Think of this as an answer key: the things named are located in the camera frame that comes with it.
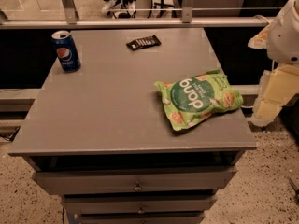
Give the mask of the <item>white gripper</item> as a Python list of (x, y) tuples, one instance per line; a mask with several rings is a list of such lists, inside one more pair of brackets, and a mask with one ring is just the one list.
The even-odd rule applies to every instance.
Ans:
[(299, 66), (291, 65), (299, 64), (299, 0), (289, 0), (270, 26), (249, 40), (248, 47), (267, 48), (268, 57), (280, 63), (273, 71), (263, 72), (254, 101), (251, 122), (264, 127), (299, 92)]

